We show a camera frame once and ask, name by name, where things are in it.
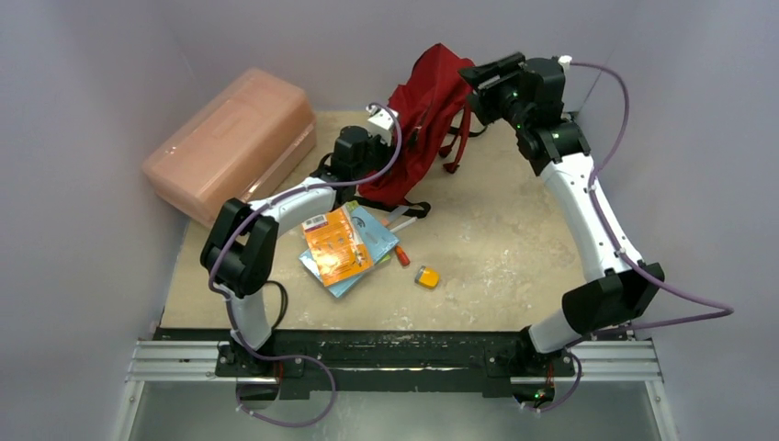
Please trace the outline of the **red backpack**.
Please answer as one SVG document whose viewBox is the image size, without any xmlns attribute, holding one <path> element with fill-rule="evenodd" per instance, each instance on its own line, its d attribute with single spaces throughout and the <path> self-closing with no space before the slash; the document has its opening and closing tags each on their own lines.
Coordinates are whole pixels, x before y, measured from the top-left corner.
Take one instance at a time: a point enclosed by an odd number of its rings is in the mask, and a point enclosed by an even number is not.
<svg viewBox="0 0 779 441">
<path fill-rule="evenodd" d="M 399 113 L 402 147 L 398 159 L 382 177 L 360 185 L 356 201 L 372 209 L 392 211 L 408 208 L 410 216 L 423 219 L 432 206 L 426 201 L 411 202 L 409 192 L 425 177 L 436 158 L 446 158 L 458 147 L 453 161 L 443 164 L 454 174 L 473 131 L 471 105 L 467 97 L 472 92 L 458 71 L 474 62 L 456 55 L 446 45 L 436 43 L 415 62 L 409 79 L 398 85 L 389 97 L 389 107 Z"/>
</svg>

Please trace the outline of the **light blue notebook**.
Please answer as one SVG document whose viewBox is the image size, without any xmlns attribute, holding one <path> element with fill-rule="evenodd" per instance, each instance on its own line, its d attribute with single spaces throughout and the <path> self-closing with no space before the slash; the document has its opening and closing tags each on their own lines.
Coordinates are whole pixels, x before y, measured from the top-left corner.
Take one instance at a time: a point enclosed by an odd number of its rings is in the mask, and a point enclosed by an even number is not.
<svg viewBox="0 0 779 441">
<path fill-rule="evenodd" d="M 355 202 L 348 202 L 345 205 L 352 210 L 352 221 L 373 257 L 374 266 L 361 275 L 350 277 L 347 280 L 336 283 L 330 287 L 325 287 L 322 284 L 325 289 L 336 298 L 341 298 L 346 292 L 353 288 L 363 276 L 375 269 L 379 263 L 386 260 L 389 257 L 390 252 L 399 244 L 398 237 L 390 232 L 387 227 L 382 225 L 378 219 L 362 206 Z M 299 256 L 299 260 L 302 265 L 322 283 L 319 279 L 317 267 L 310 257 L 309 247 Z"/>
</svg>

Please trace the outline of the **orange booklet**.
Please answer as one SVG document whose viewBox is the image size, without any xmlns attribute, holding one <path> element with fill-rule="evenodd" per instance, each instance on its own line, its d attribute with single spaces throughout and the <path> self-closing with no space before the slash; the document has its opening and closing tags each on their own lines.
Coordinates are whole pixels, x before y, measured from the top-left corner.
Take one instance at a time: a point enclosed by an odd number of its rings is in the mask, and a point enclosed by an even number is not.
<svg viewBox="0 0 779 441">
<path fill-rule="evenodd" d="M 325 287 L 361 275 L 374 266 L 367 245 L 344 205 L 312 216 L 301 224 L 310 257 Z"/>
</svg>

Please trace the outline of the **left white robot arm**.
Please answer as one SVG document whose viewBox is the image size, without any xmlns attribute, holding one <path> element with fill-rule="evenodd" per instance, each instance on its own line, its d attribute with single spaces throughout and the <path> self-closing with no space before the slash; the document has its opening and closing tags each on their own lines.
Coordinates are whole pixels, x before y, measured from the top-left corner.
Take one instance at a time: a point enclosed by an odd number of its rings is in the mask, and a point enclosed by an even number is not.
<svg viewBox="0 0 779 441">
<path fill-rule="evenodd" d="M 231 198 L 221 207 L 199 262 L 208 272 L 209 289 L 226 304 L 231 339 L 242 347 L 238 363 L 250 375 L 264 375 L 274 363 L 274 351 L 265 345 L 272 326 L 262 289 L 270 277 L 277 239 L 353 200 L 358 186 L 390 170 L 402 142 L 397 123 L 385 130 L 347 126 L 333 152 L 300 184 L 251 203 Z"/>
</svg>

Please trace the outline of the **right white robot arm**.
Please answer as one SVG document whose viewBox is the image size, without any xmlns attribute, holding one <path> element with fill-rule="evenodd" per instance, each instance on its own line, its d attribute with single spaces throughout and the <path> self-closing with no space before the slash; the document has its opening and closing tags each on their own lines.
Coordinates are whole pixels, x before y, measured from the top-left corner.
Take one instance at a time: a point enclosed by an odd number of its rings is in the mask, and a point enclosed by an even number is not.
<svg viewBox="0 0 779 441">
<path fill-rule="evenodd" d="M 468 102 L 484 126 L 502 119 L 517 147 L 562 209 L 580 255 L 584 284 L 565 293 L 557 311 L 525 327 L 515 350 L 519 368 L 536 374 L 558 352 L 587 334 L 640 317 L 664 279 L 624 234 L 600 188 L 594 159 L 562 101 L 568 55 L 526 58 L 521 52 L 459 70 L 471 86 Z"/>
</svg>

